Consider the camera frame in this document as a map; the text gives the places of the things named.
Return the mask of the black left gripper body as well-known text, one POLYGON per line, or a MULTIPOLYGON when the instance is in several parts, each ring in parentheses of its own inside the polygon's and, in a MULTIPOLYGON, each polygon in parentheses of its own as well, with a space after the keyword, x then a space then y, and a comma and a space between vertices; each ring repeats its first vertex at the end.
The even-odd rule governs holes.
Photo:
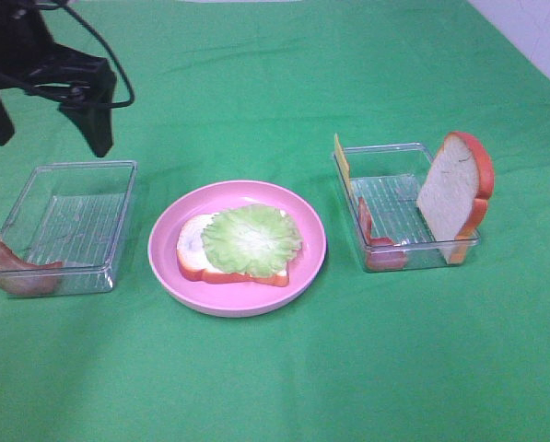
POLYGON ((115 108, 110 61, 56 42, 41 14, 55 8, 94 31, 66 1, 0 1, 0 89, 78 108, 115 108))

